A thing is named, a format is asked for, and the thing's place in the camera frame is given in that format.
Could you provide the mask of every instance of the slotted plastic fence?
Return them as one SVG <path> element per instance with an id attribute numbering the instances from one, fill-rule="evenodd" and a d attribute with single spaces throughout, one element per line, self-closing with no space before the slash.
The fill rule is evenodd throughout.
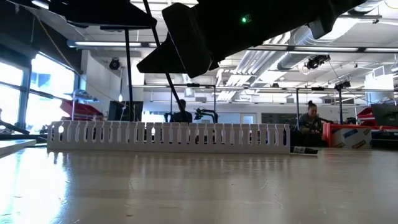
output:
<path id="1" fill-rule="evenodd" d="M 50 150 L 290 153 L 288 124 L 187 124 L 119 121 L 56 121 Z"/>

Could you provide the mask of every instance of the window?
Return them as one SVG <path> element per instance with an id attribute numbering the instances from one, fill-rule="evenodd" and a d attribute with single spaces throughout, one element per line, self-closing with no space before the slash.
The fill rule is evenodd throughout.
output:
<path id="1" fill-rule="evenodd" d="M 0 82 L 21 85 L 24 72 L 21 69 L 0 62 Z"/>
<path id="2" fill-rule="evenodd" d="M 18 121 L 20 91 L 0 85 L 1 120 L 10 124 Z"/>
<path id="3" fill-rule="evenodd" d="M 43 96 L 29 94 L 26 113 L 26 130 L 38 133 L 43 125 L 52 121 L 60 121 L 62 116 L 69 117 L 60 105 L 62 100 L 50 99 Z"/>
<path id="4" fill-rule="evenodd" d="M 75 74 L 53 60 L 38 54 L 32 60 L 30 88 L 64 98 L 73 92 Z"/>

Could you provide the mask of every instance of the cable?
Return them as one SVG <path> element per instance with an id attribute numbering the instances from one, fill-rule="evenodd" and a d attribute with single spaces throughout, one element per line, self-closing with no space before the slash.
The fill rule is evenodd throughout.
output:
<path id="1" fill-rule="evenodd" d="M 54 47 L 56 48 L 56 50 L 58 51 L 58 53 L 61 55 L 61 57 L 66 61 L 66 63 L 68 64 L 68 66 L 79 76 L 79 78 L 81 78 L 83 81 L 86 82 L 87 85 L 89 85 L 90 87 L 92 87 L 94 90 L 96 90 L 98 93 L 101 93 L 102 95 L 106 96 L 107 98 L 109 98 L 110 100 L 116 101 L 118 103 L 120 103 L 118 100 L 115 100 L 114 98 L 108 96 L 107 94 L 103 93 L 102 91 L 100 91 L 99 89 L 97 89 L 95 86 L 93 86 L 92 84 L 90 84 L 86 79 L 84 79 L 78 72 L 77 70 L 72 66 L 72 64 L 69 62 L 69 60 L 64 56 L 64 54 L 62 53 L 62 51 L 59 49 L 59 47 L 57 46 L 57 44 L 54 42 L 53 38 L 51 37 L 51 35 L 49 34 L 49 32 L 47 31 L 47 29 L 44 27 L 42 21 L 40 20 L 40 18 L 38 17 L 38 15 L 36 14 L 36 12 L 34 11 L 34 14 L 40 24 L 40 26 L 43 28 L 45 34 L 47 35 L 47 37 L 50 39 L 51 43 L 54 45 Z"/>
<path id="2" fill-rule="evenodd" d="M 392 7 L 390 5 L 388 5 L 387 1 L 384 2 L 386 4 L 387 7 L 389 7 L 390 9 L 398 9 L 398 7 Z"/>
<path id="3" fill-rule="evenodd" d="M 150 13 L 148 0 L 143 0 L 143 2 L 144 2 L 144 5 L 145 5 L 145 10 L 147 11 L 147 14 L 152 17 L 152 14 Z M 160 47 L 159 36 L 157 35 L 157 31 L 156 31 L 155 25 L 151 24 L 150 28 L 152 29 L 152 32 L 154 34 L 156 46 Z M 170 74 L 168 72 L 165 72 L 165 74 L 166 74 L 166 79 L 167 79 L 167 82 L 169 83 L 170 89 L 171 89 L 171 91 L 172 91 L 172 93 L 174 95 L 175 100 L 177 101 L 178 108 L 180 109 L 182 117 L 183 117 L 184 120 L 187 121 L 188 120 L 188 116 L 185 113 L 185 109 L 183 108 L 183 106 L 181 104 L 181 101 L 180 101 L 180 98 L 178 97 L 177 91 L 175 91 L 175 87 L 174 87 L 173 81 L 172 81 L 172 79 L 170 77 Z"/>
<path id="4" fill-rule="evenodd" d="M 342 80 L 340 79 L 340 77 L 338 76 L 338 74 L 337 74 L 337 72 L 336 72 L 336 70 L 333 68 L 333 66 L 331 65 L 331 63 L 329 62 L 329 64 L 330 64 L 330 67 L 331 67 L 331 69 L 333 70 L 333 72 L 335 73 L 335 75 L 336 75 L 336 77 L 337 77 L 337 79 L 339 80 L 339 82 L 342 82 Z M 347 92 L 349 92 L 349 93 L 351 93 L 352 95 L 354 95 L 355 97 L 357 97 L 358 99 L 361 99 L 361 97 L 360 96 L 358 96 L 358 95 L 355 95 L 353 92 L 351 92 L 349 89 L 345 89 Z M 362 99 L 363 101 L 365 101 L 365 102 L 367 102 L 367 103 L 372 103 L 372 102 L 370 102 L 370 101 L 367 101 L 366 100 L 366 96 L 365 96 L 365 99 Z"/>

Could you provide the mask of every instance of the desk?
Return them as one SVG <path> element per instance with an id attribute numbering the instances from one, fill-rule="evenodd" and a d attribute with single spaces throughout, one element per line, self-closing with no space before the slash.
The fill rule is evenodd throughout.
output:
<path id="1" fill-rule="evenodd" d="M 0 223 L 396 223 L 398 152 L 47 152 L 0 159 Z"/>

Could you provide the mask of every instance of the white ceiling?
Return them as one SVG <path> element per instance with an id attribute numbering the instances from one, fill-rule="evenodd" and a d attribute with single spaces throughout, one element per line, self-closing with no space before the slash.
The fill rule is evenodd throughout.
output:
<path id="1" fill-rule="evenodd" d="M 137 7 L 144 9 L 144 5 L 140 0 L 131 1 Z M 161 17 L 160 11 L 174 2 L 182 2 L 193 6 L 197 2 L 195 0 L 149 0 L 150 8 L 152 9 L 152 15 L 157 19 L 157 31 L 159 37 L 164 40 L 167 34 L 167 28 Z M 390 6 L 397 6 L 397 0 L 390 0 Z M 96 40 L 96 41 L 124 41 L 124 33 L 122 32 L 106 32 L 99 29 L 99 27 L 89 27 L 87 29 L 79 29 L 68 25 L 65 20 L 51 12 L 45 10 L 37 11 L 39 17 L 54 29 L 61 32 L 66 38 L 71 40 Z M 389 22 L 390 25 L 384 23 L 372 24 L 372 21 L 361 21 L 350 29 L 345 35 L 336 39 L 332 45 L 340 46 L 373 46 L 373 47 L 398 47 L 398 26 L 391 25 L 398 24 L 398 9 L 392 9 L 387 7 L 385 4 L 381 4 L 378 9 L 374 10 L 370 14 L 381 15 L 381 22 Z M 151 30 L 140 30 L 131 31 L 131 41 L 154 41 Z M 153 49 L 136 49 L 142 52 L 145 56 Z M 244 52 L 236 53 L 231 57 L 228 57 L 221 64 L 224 68 L 236 67 L 242 59 Z M 369 70 L 354 68 L 355 63 L 358 63 L 360 67 L 375 68 L 383 62 L 393 62 L 394 55 L 386 54 L 330 54 L 331 64 L 338 75 L 344 75 L 351 73 L 351 85 L 361 86 L 364 81 L 364 74 L 368 73 Z M 214 84 L 216 81 L 217 70 L 208 72 L 205 76 L 199 77 L 195 82 Z M 223 75 L 224 79 L 228 79 L 230 73 Z M 284 76 L 284 81 L 280 82 L 281 86 L 291 85 L 293 86 L 304 86 L 313 85 L 318 86 L 327 83 L 330 80 L 336 79 L 335 72 L 331 69 L 329 63 L 322 65 L 318 70 L 311 72 L 309 75 L 304 75 L 299 70 L 293 72 L 287 72 Z M 163 74 L 146 74 L 147 83 L 165 83 L 165 77 Z"/>

